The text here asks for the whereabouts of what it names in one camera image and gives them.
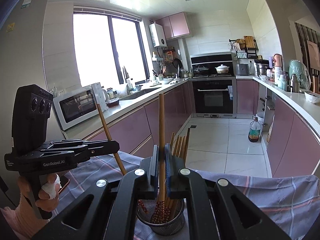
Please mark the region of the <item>pink sleeve left forearm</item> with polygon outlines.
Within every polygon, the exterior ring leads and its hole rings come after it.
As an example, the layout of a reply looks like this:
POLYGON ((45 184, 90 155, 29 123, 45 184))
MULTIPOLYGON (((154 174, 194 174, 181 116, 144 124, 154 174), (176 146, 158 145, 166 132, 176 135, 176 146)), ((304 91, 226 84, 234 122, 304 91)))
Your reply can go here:
POLYGON ((31 239, 49 219, 38 219, 24 196, 16 209, 1 208, 1 239, 31 239))

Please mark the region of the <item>person left hand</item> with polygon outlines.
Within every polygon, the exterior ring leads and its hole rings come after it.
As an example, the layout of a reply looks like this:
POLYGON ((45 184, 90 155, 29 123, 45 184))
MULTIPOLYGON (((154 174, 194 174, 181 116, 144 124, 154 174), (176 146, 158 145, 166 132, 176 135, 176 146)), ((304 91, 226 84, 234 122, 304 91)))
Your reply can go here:
MULTIPOLYGON (((26 200, 29 193, 31 193, 30 184, 22 176, 18 178, 17 184, 21 193, 18 209, 21 212, 31 212, 33 208, 26 200)), ((59 190, 59 176, 56 173, 49 174, 47 176, 47 183, 39 191, 39 199, 35 201, 36 207, 46 212, 56 209, 59 203, 59 190)))

